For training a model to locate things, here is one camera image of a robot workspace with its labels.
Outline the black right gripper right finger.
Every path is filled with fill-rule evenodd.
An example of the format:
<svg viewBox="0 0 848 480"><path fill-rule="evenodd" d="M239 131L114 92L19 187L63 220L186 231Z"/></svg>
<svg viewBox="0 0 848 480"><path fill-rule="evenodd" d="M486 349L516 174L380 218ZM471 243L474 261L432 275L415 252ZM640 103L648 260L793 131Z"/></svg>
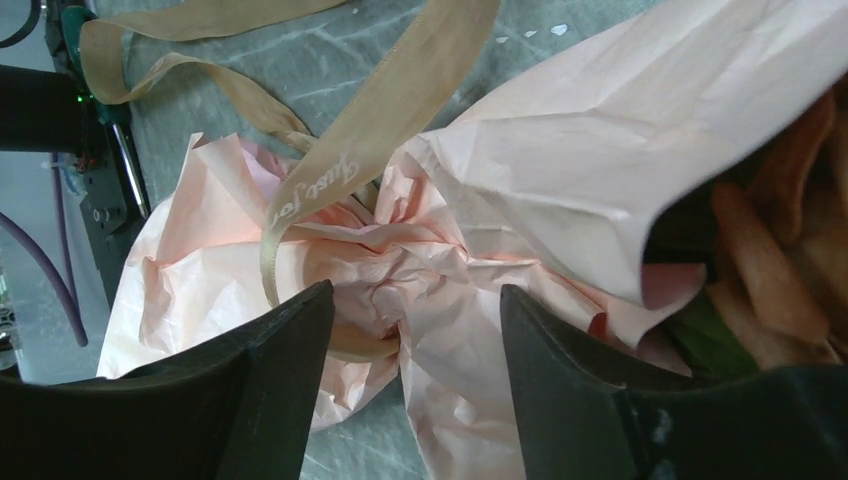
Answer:
<svg viewBox="0 0 848 480"><path fill-rule="evenodd" d="M843 479L847 370L709 384L624 354L514 285L500 298L530 479Z"/></svg>

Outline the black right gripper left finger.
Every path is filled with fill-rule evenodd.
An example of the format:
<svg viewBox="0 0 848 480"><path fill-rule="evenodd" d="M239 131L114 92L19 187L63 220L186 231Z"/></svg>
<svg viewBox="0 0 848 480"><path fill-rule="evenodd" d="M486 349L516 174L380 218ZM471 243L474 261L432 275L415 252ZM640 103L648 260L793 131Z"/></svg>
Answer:
<svg viewBox="0 0 848 480"><path fill-rule="evenodd" d="M316 283L117 378L1 382L5 479L296 479L333 316Z"/></svg>

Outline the brown ribbon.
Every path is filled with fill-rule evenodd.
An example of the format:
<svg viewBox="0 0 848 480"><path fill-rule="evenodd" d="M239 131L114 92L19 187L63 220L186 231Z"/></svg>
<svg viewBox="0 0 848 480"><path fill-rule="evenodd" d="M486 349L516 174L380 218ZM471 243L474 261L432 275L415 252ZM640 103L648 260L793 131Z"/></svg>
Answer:
<svg viewBox="0 0 848 480"><path fill-rule="evenodd" d="M122 35L185 42L238 35L330 8L327 1L186 1L156 11L104 20ZM320 137L286 105L250 78L212 62L202 69L236 110L258 130L298 150L302 159L272 197L260 243L263 290L271 306L280 302L276 259L285 232L374 180L392 153L430 124L461 85L489 38L496 1L429 1L377 65L358 93ZM127 102L147 93L188 57L161 57L135 86Z"/></svg>

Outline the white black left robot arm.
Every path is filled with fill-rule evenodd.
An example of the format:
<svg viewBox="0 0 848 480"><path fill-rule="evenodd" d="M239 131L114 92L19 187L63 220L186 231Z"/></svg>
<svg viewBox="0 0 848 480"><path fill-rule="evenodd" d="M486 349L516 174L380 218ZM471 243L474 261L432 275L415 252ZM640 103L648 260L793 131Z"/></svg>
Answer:
<svg viewBox="0 0 848 480"><path fill-rule="evenodd" d="M1 67L1 149L11 152L82 150L85 105L67 75Z"/></svg>

